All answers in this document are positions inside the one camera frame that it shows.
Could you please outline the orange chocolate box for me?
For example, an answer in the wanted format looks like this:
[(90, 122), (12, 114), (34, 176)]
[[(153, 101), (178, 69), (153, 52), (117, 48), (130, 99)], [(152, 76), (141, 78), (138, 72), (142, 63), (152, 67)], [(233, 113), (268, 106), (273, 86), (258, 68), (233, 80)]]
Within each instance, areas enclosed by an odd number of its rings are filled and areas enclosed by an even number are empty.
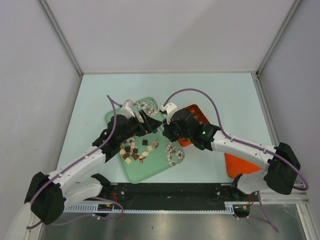
[[(199, 106), (197, 104), (191, 104), (189, 106), (186, 106), (185, 109), (189, 110), (200, 124), (209, 124), (210, 123), (209, 120), (207, 119), (207, 117), (204, 115), (204, 113), (202, 112), (202, 110), (199, 108)], [(183, 148), (188, 147), (192, 144), (192, 142), (186, 138), (179, 138), (178, 142), (181, 145), (181, 147), (183, 147)]]

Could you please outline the green floral tray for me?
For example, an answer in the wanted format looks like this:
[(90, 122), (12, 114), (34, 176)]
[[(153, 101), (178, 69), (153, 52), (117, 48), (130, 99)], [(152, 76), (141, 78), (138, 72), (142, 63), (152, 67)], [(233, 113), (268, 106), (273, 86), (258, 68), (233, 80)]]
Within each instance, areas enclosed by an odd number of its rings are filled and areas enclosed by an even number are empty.
[[(185, 153), (179, 142), (170, 142), (163, 136), (163, 130), (163, 127), (159, 127), (154, 133), (141, 137), (133, 136), (121, 145), (116, 158), (130, 183), (138, 184), (171, 167), (176, 167), (185, 159)], [(143, 140), (147, 140), (148, 144), (143, 145)], [(152, 146), (153, 150), (148, 151), (148, 146)], [(145, 151), (149, 154), (143, 157), (142, 152)], [(139, 155), (139, 158), (134, 160), (132, 154)], [(130, 164), (125, 162), (126, 158), (131, 159)]]

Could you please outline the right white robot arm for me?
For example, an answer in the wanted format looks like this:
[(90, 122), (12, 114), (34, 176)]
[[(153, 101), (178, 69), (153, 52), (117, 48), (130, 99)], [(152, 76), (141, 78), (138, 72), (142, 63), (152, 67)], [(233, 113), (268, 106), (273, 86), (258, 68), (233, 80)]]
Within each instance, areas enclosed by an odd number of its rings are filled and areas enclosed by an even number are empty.
[(234, 138), (216, 125), (199, 123), (188, 109), (172, 104), (161, 106), (160, 112), (166, 116), (163, 135), (171, 142), (187, 139), (200, 150), (229, 154), (260, 168), (234, 178), (230, 194), (235, 200), (242, 201), (253, 192), (267, 189), (282, 195), (292, 193), (301, 165), (288, 144), (263, 145)]

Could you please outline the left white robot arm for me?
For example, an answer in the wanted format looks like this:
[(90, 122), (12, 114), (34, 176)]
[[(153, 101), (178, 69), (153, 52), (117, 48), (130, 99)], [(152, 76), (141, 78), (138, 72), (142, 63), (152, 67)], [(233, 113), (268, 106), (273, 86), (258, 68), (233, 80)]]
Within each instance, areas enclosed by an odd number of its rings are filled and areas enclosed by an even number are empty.
[(161, 125), (160, 120), (139, 111), (141, 118), (116, 114), (111, 117), (107, 128), (92, 143), (92, 146), (69, 165), (51, 173), (36, 173), (31, 179), (24, 202), (45, 225), (55, 222), (68, 207), (68, 188), (94, 168), (108, 162), (119, 153), (121, 145), (131, 137), (142, 137), (154, 133)]

